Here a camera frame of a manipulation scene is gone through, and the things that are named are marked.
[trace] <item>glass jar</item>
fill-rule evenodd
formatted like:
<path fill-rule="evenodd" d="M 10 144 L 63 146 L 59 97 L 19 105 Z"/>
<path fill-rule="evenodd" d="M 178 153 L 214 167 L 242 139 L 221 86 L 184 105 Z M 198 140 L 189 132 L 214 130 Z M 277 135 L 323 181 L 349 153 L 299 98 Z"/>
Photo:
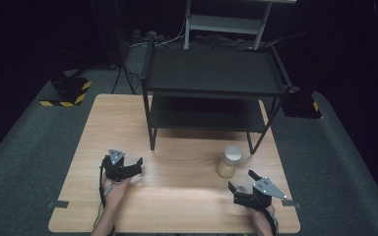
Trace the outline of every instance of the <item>glass jar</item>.
<path fill-rule="evenodd" d="M 231 178 L 234 175 L 235 167 L 242 157 L 242 150 L 238 146 L 225 148 L 224 157 L 218 164 L 217 171 L 222 178 Z"/>

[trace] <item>two-tier black shelf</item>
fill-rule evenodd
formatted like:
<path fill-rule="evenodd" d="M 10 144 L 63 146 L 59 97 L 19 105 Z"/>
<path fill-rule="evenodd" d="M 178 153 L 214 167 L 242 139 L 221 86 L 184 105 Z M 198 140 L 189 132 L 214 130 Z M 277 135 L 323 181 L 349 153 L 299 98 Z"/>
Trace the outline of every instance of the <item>two-tier black shelf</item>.
<path fill-rule="evenodd" d="M 245 132 L 254 153 L 291 89 L 274 47 L 196 51 L 155 48 L 151 41 L 141 80 L 151 149 L 158 129 L 211 129 Z M 267 123 L 259 106 L 264 96 L 273 98 Z M 250 133 L 261 133 L 254 146 Z"/>

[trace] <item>jar lid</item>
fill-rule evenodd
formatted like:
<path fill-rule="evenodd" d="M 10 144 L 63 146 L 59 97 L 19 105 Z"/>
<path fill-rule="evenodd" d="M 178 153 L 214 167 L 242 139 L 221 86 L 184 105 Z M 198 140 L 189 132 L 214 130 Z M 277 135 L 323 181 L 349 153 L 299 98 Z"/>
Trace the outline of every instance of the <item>jar lid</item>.
<path fill-rule="evenodd" d="M 242 150 L 238 146 L 227 146 L 224 153 L 226 159 L 234 164 L 236 164 L 242 156 Z"/>

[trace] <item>light wood tabletop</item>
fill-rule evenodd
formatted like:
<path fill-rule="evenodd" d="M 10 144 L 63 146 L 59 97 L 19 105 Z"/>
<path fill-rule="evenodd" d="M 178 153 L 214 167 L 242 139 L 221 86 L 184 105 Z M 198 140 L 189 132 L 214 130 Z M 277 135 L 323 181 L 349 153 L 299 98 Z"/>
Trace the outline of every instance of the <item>light wood tabletop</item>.
<path fill-rule="evenodd" d="M 58 199 L 68 205 L 54 209 L 48 227 L 52 232 L 93 230 L 100 204 L 99 167 L 113 148 L 125 152 L 126 166 L 140 157 L 144 161 L 143 173 L 132 179 L 118 213 L 117 232 L 252 233 L 249 212 L 232 202 L 228 180 L 239 192 L 250 194 L 254 180 L 248 170 L 252 169 L 270 178 L 289 200 L 291 195 L 272 131 L 253 155 L 246 139 L 245 133 L 161 129 L 156 150 L 150 150 L 143 98 L 100 94 Z M 241 147 L 243 157 L 234 176 L 224 179 L 217 166 L 229 145 Z M 283 206 L 276 198 L 273 205 L 280 232 L 298 232 L 295 207 Z"/>

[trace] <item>person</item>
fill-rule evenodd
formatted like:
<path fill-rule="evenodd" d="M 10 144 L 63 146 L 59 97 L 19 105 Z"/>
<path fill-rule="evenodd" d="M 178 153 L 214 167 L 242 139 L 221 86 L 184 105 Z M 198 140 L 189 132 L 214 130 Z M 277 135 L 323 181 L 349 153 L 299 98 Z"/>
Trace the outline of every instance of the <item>person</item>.
<path fill-rule="evenodd" d="M 113 182 L 112 180 L 107 179 L 106 175 L 103 174 L 103 189 L 106 190 L 110 188 L 110 186 L 112 188 L 105 197 L 105 209 L 91 233 L 92 236 L 106 236 L 111 232 L 112 227 L 115 224 L 116 215 L 121 208 L 121 204 L 130 181 L 131 178 L 125 179 L 121 182 Z M 259 210 L 249 207 L 247 209 L 250 211 L 257 235 L 273 236 L 272 227 L 265 214 Z M 275 214 L 275 208 L 272 205 L 268 206 L 266 210 L 270 214 Z"/>

